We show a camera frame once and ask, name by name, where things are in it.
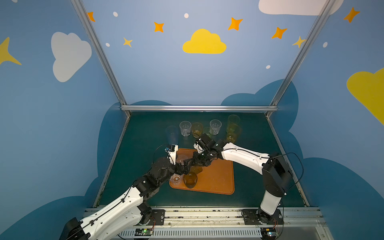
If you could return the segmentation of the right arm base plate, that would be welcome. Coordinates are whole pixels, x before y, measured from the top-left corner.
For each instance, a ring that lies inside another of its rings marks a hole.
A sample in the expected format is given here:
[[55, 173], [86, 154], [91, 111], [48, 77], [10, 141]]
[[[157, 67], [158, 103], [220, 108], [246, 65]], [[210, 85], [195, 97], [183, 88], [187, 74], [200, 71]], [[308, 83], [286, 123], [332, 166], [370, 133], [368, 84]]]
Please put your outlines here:
[[279, 209], [269, 215], [261, 209], [244, 209], [241, 211], [245, 225], [282, 225], [283, 214]]

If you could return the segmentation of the orange plastic tray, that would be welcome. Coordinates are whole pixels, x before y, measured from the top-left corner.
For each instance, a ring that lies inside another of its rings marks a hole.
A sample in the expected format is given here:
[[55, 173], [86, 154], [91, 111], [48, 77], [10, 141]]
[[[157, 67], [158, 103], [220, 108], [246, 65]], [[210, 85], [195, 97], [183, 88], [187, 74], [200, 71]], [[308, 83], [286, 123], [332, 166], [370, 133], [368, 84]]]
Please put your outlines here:
[[231, 195], [235, 192], [234, 167], [231, 161], [216, 159], [210, 166], [202, 168], [203, 171], [197, 175], [198, 182], [193, 189], [188, 189], [183, 181], [178, 186], [171, 186], [169, 183], [170, 187], [221, 195]]

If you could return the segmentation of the clear faceted glass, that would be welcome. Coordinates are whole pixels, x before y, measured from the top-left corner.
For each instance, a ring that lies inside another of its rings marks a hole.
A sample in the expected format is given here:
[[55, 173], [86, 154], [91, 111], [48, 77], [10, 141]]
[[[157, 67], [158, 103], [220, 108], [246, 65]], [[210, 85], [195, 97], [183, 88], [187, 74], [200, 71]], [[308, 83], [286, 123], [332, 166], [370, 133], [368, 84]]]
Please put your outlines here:
[[182, 121], [179, 127], [183, 137], [188, 137], [191, 134], [192, 124], [189, 121]]
[[185, 161], [187, 161], [188, 159], [189, 159], [189, 157], [186, 155], [178, 155], [177, 159], [176, 159], [176, 163], [184, 165]]
[[210, 121], [210, 133], [213, 136], [216, 136], [219, 134], [221, 127], [222, 127], [222, 122], [220, 120], [214, 119]]
[[183, 177], [178, 174], [173, 174], [169, 180], [171, 186], [178, 186], [182, 183]]

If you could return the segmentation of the green clear cup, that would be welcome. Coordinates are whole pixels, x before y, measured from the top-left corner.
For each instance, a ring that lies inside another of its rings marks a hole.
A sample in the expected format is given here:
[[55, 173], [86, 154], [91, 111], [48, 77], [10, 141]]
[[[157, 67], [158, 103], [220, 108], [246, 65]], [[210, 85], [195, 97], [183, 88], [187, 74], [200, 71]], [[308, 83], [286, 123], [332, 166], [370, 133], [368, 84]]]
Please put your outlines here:
[[210, 127], [204, 127], [203, 128], [203, 134], [206, 134], [211, 139], [213, 138], [213, 135], [211, 134], [211, 128]]

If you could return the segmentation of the left controller board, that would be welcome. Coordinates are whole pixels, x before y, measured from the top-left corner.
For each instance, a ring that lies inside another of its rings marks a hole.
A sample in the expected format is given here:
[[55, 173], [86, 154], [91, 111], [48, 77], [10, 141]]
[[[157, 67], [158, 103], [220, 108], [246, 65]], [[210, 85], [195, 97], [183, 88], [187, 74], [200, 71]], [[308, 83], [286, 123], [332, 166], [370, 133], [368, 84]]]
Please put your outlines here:
[[135, 237], [151, 237], [154, 234], [153, 229], [135, 229]]

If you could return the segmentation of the tall amber clear cup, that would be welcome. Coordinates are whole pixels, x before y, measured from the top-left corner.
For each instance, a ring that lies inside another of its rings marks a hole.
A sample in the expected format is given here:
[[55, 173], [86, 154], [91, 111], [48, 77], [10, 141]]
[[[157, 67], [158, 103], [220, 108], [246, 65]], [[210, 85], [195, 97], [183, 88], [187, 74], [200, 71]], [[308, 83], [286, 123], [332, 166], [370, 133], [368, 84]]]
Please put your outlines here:
[[202, 123], [195, 122], [192, 124], [191, 131], [194, 138], [199, 138], [202, 135], [203, 130], [204, 130], [204, 126]]

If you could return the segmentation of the aluminium frame back bar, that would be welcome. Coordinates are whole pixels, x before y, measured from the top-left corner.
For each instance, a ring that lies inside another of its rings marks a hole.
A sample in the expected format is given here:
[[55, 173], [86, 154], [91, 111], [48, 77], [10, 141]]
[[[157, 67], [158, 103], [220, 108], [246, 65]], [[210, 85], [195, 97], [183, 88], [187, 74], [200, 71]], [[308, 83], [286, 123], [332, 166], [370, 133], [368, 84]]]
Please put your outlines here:
[[122, 105], [123, 111], [145, 112], [275, 112], [277, 106], [166, 106], [166, 105]]

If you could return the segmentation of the controller board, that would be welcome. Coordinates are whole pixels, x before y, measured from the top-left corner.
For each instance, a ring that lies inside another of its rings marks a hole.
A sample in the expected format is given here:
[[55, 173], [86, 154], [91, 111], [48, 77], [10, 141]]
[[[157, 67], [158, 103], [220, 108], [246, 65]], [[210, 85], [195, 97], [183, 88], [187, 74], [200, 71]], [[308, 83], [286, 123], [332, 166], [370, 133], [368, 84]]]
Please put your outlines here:
[[261, 228], [261, 240], [275, 240], [278, 233], [272, 228]]
[[135, 237], [151, 237], [154, 234], [153, 229], [135, 229]]

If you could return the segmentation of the aluminium frame left post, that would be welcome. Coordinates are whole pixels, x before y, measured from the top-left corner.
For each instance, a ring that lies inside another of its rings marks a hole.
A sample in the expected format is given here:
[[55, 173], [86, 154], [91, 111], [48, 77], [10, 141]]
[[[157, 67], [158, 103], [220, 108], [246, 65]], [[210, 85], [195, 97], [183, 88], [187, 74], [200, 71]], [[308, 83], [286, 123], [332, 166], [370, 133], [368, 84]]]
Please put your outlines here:
[[110, 81], [110, 84], [121, 104], [121, 107], [123, 105], [126, 105], [127, 104], [127, 101], [124, 97], [124, 94], [121, 90], [121, 87], [117, 81], [117, 78], [112, 70], [112, 67], [107, 59], [107, 56], [103, 50], [103, 47], [100, 43], [100, 40], [96, 34], [96, 31], [93, 27], [93, 24], [92, 24], [92, 21], [90, 20], [89, 16], [88, 16], [88, 13], [86, 11], [86, 8], [85, 8], [85, 5], [83, 3], [83, 1], [80, 1], [80, 0], [71, 0], [71, 3], [90, 39], [90, 42], [100, 60], [100, 63], [107, 75], [107, 78], [109, 79]]

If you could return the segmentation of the aluminium frame right post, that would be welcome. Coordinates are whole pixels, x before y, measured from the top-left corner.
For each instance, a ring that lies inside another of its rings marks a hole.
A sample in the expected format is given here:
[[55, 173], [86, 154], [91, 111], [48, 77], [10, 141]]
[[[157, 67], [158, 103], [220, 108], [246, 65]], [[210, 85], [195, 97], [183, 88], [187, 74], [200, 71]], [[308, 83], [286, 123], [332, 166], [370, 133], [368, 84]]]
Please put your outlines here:
[[266, 118], [269, 119], [273, 112], [278, 110], [278, 104], [283, 97], [284, 93], [288, 89], [288, 86], [292, 82], [294, 76], [296, 75], [297, 71], [299, 70], [301, 64], [303, 63], [305, 57], [307, 56], [308, 52], [310, 51], [313, 43], [316, 41], [319, 33], [321, 32], [322, 28], [326, 24], [328, 18], [331, 15], [331, 11], [336, 4], [336, 0], [327, 0], [325, 1], [325, 4], [323, 8], [321, 9], [318, 17], [316, 18], [312, 28], [310, 29], [307, 40], [304, 42], [304, 45], [300, 48], [295, 60], [293, 61], [293, 64], [291, 65], [287, 75], [285, 76], [284, 80], [282, 81], [280, 87], [277, 90], [277, 93], [275, 94], [274, 98], [272, 99], [270, 103], [270, 110], [266, 112]]

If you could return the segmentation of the yellow ribbed glass front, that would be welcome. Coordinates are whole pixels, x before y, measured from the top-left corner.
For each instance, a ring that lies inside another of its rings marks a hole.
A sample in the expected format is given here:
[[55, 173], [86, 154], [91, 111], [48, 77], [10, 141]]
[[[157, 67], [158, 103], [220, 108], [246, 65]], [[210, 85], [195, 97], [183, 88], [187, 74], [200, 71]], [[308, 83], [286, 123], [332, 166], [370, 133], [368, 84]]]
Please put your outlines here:
[[242, 128], [236, 124], [230, 124], [227, 127], [226, 140], [230, 143], [235, 143], [242, 132]]

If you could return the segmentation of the dark amber textured cup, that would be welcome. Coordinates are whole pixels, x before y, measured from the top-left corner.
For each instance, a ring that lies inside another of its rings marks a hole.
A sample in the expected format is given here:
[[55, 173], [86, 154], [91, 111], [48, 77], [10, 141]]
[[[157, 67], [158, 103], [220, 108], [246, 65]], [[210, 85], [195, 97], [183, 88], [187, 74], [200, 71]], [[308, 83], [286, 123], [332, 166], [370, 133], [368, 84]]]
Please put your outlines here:
[[190, 172], [183, 176], [183, 182], [188, 189], [193, 189], [198, 182], [198, 176], [197, 174]]
[[198, 175], [198, 174], [201, 173], [202, 171], [203, 171], [203, 168], [200, 167], [200, 166], [192, 166], [192, 167], [190, 168], [190, 172], [191, 172], [191, 173], [194, 173], [194, 174], [196, 174], [196, 175]]

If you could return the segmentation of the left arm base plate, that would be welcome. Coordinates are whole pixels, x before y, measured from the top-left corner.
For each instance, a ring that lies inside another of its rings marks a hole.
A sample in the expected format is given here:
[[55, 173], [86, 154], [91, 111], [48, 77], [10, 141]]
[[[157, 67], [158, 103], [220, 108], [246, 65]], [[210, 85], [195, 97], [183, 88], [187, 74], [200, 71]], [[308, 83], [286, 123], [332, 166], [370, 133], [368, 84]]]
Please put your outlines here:
[[145, 213], [140, 221], [140, 225], [149, 226], [163, 226], [165, 221], [165, 210], [152, 209]]

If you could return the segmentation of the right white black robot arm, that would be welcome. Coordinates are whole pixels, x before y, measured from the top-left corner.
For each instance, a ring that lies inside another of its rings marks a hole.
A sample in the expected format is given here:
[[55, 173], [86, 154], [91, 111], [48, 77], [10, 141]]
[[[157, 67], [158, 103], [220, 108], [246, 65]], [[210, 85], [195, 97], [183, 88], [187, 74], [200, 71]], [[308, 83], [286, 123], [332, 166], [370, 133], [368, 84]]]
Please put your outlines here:
[[206, 134], [197, 138], [194, 148], [197, 153], [193, 156], [193, 166], [207, 167], [213, 159], [222, 159], [241, 164], [262, 175], [265, 193], [256, 213], [257, 220], [262, 225], [281, 222], [283, 216], [278, 206], [293, 179], [292, 171], [283, 155], [258, 153], [223, 140], [215, 142]]

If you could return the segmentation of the right controller board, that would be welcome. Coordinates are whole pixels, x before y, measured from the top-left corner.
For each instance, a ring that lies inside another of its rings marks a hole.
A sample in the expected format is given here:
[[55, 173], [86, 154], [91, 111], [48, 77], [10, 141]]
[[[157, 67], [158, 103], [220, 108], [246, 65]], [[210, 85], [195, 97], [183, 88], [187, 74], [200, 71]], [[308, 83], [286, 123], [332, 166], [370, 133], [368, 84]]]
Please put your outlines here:
[[272, 228], [261, 228], [261, 240], [275, 240], [278, 233]]

